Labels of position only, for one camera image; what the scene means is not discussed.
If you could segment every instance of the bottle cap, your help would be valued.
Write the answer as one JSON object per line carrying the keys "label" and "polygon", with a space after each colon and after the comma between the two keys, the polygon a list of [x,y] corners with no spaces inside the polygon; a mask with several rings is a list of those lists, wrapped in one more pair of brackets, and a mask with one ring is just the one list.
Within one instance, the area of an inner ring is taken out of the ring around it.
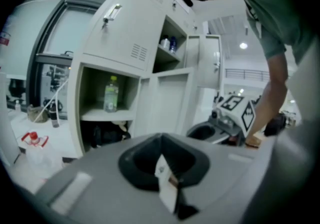
{"label": "bottle cap", "polygon": [[38,134],[35,131],[30,132],[29,136],[30,136],[30,139],[33,140],[33,141],[38,139]]}

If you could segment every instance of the hand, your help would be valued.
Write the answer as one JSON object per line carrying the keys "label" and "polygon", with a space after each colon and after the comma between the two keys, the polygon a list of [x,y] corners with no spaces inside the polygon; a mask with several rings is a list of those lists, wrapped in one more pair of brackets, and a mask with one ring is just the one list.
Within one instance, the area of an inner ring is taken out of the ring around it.
{"label": "hand", "polygon": [[261,139],[258,139],[255,136],[250,136],[245,139],[245,144],[249,147],[259,148],[261,145]]}

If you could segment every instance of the small bottle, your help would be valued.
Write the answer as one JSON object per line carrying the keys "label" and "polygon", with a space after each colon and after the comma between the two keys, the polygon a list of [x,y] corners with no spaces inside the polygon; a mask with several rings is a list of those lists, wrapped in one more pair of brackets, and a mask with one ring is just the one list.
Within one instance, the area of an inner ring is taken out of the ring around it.
{"label": "small bottle", "polygon": [[15,101],[15,106],[14,106],[14,108],[15,108],[15,111],[21,112],[21,105],[20,105],[18,99]]}
{"label": "small bottle", "polygon": [[112,75],[110,81],[106,84],[104,90],[104,102],[103,109],[106,112],[116,112],[118,104],[119,86],[117,83],[117,77]]}
{"label": "small bottle", "polygon": [[170,40],[170,52],[172,54],[175,54],[176,50],[177,50],[177,40],[175,36],[172,36]]}
{"label": "small bottle", "polygon": [[161,40],[161,42],[160,42],[160,45],[163,47],[163,48],[165,48],[165,49],[167,49],[168,51],[169,51],[169,49],[170,49],[170,41],[169,41],[169,36],[168,35],[164,35],[163,37],[162,37],[162,40]]}

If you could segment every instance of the door handle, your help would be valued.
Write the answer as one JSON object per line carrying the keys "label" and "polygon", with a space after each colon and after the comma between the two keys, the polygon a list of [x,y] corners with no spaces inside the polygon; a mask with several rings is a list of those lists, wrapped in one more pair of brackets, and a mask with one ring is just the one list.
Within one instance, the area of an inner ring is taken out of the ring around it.
{"label": "door handle", "polygon": [[120,12],[120,9],[122,8],[122,5],[117,3],[111,6],[111,8],[105,13],[103,16],[103,25],[102,28],[105,28],[109,25],[109,22],[112,22],[115,20],[116,16]]}
{"label": "door handle", "polygon": [[[214,55],[218,55],[220,57],[220,52],[215,52]],[[214,65],[214,73],[216,73],[220,68],[220,61],[218,60]]]}

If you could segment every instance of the blue bottle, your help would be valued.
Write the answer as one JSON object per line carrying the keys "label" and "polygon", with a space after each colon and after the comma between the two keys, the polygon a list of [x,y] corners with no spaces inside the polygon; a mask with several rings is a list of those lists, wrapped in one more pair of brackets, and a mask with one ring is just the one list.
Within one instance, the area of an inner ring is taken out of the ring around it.
{"label": "blue bottle", "polygon": [[176,50],[177,50],[177,40],[175,36],[172,36],[170,40],[170,52],[172,54],[175,54]]}

